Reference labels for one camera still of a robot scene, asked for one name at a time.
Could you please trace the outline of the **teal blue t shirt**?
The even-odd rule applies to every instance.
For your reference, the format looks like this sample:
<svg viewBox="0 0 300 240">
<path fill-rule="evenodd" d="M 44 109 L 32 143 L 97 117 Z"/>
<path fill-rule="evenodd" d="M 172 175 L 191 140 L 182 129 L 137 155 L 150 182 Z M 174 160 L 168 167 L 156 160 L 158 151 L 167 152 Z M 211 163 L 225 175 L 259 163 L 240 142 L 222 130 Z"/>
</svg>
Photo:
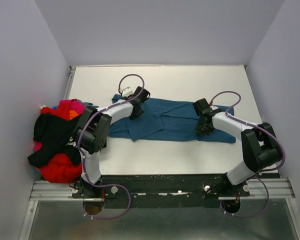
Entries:
<svg viewBox="0 0 300 240">
<path fill-rule="evenodd" d="M 142 104 L 144 113 L 134 120 L 125 117 L 111 124 L 108 136 L 132 141 L 173 141 L 173 142 L 217 142 L 234 144 L 236 138 L 230 134 L 214 130 L 209 135 L 198 135 L 198 123 L 193 103 L 149 98 Z"/>
</svg>

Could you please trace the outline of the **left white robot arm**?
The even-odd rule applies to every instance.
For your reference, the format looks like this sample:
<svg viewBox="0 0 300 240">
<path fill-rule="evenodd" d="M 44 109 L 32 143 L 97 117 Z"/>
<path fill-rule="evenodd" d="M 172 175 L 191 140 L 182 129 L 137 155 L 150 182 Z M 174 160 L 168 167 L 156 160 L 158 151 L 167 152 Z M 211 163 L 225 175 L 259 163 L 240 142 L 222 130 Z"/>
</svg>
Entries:
<svg viewBox="0 0 300 240">
<path fill-rule="evenodd" d="M 87 106 L 80 115 L 73 137 L 81 156 L 81 178 L 86 181 L 83 191 L 89 197 L 97 197 L 101 191 L 98 183 L 102 176 L 99 158 L 106 146 L 111 125 L 124 118 L 134 120 L 140 117 L 144 113 L 142 104 L 150 95 L 148 90 L 140 86 L 134 92 L 127 87 L 121 91 L 121 99 L 115 103 L 99 108 Z"/>
</svg>

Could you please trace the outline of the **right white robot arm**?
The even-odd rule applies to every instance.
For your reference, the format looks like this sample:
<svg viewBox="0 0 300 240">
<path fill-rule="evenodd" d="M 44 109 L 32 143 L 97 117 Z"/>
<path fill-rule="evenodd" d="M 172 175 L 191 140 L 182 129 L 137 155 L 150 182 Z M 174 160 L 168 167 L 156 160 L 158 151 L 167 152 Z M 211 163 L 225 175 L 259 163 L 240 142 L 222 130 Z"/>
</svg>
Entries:
<svg viewBox="0 0 300 240">
<path fill-rule="evenodd" d="M 193 108 L 199 116 L 195 132 L 202 136 L 215 130 L 223 131 L 240 140 L 242 161 L 224 173 L 216 192 L 231 196 L 238 185 L 278 162 L 283 163 L 285 153 L 269 123 L 250 123 L 234 117 L 228 110 L 213 107 L 205 98 L 196 101 Z"/>
</svg>

